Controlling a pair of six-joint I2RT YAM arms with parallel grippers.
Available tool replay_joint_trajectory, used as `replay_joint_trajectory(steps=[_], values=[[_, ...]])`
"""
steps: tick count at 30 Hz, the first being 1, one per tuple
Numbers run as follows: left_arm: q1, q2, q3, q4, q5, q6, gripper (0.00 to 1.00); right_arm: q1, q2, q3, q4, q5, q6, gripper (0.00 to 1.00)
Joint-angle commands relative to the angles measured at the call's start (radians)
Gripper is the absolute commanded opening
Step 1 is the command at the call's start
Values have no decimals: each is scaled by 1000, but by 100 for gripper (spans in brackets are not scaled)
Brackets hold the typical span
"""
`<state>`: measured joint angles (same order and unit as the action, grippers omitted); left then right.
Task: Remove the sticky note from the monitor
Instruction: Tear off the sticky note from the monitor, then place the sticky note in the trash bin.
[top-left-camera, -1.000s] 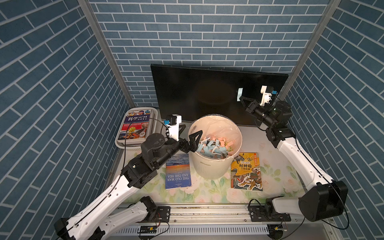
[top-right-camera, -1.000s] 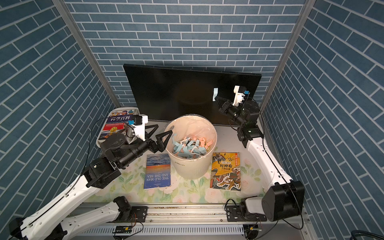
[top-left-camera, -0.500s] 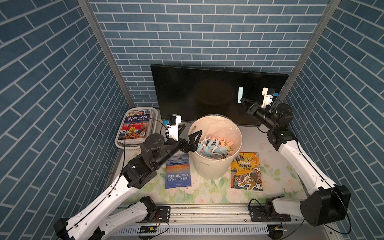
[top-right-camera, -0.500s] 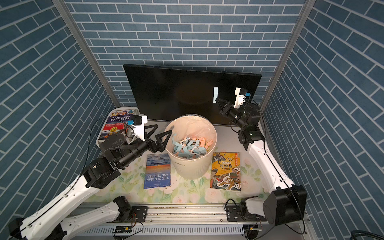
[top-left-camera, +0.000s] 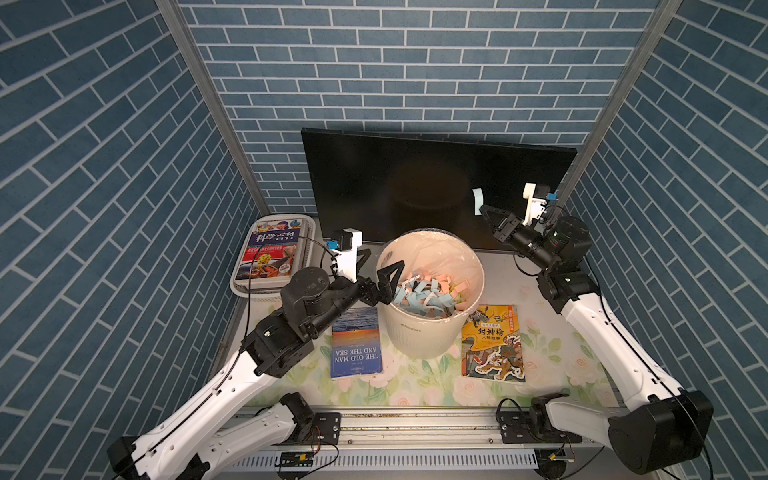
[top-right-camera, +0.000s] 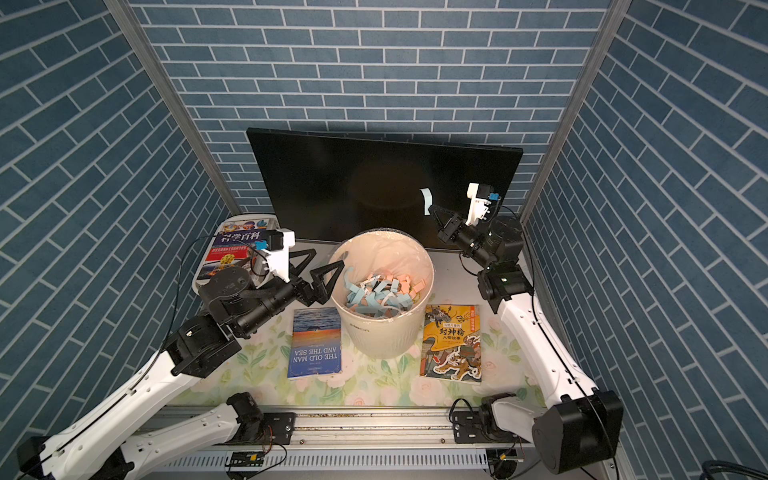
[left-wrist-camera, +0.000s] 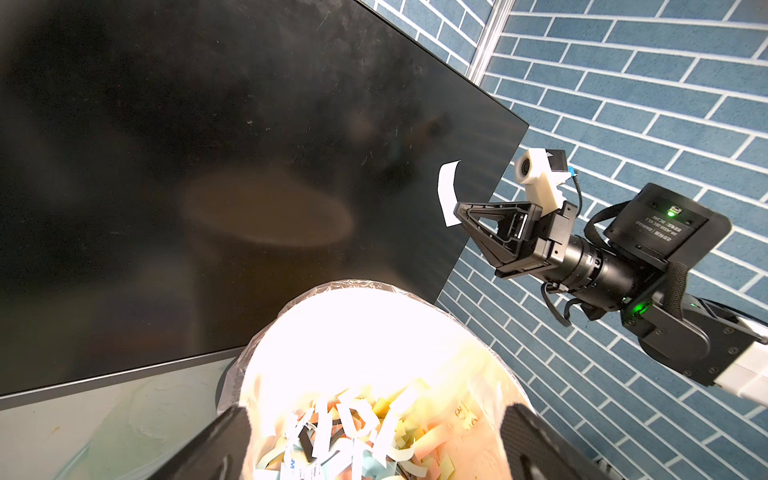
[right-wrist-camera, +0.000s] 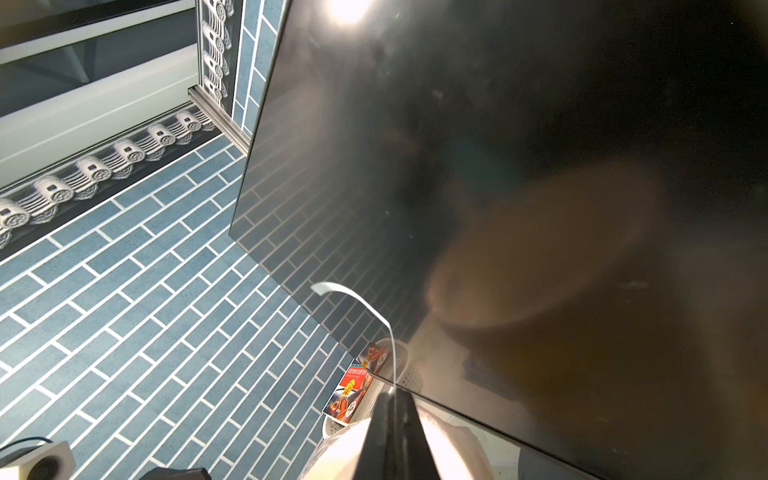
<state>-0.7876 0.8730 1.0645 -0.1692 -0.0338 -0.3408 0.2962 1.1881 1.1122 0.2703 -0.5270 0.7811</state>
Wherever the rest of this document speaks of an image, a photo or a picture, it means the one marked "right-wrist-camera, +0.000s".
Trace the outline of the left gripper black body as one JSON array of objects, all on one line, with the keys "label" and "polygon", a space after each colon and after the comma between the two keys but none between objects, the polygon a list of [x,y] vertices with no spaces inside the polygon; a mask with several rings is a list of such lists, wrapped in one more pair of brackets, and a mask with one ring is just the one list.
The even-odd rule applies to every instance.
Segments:
[{"label": "left gripper black body", "polygon": [[211,476],[205,468],[156,467],[143,474],[139,480],[211,480]]}]

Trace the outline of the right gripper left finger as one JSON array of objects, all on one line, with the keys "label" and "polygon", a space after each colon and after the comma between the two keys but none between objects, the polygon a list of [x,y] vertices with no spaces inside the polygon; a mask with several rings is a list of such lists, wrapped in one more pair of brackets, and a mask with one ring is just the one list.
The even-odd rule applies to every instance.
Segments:
[{"label": "right gripper left finger", "polygon": [[395,393],[380,395],[354,470],[354,480],[396,478]]}]

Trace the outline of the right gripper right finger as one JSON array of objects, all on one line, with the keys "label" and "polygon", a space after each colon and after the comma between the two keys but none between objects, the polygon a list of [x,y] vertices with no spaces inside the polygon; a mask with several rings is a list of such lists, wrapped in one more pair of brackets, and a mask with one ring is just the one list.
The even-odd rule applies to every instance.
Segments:
[{"label": "right gripper right finger", "polygon": [[415,401],[403,390],[395,392],[395,474],[397,479],[439,479]]}]

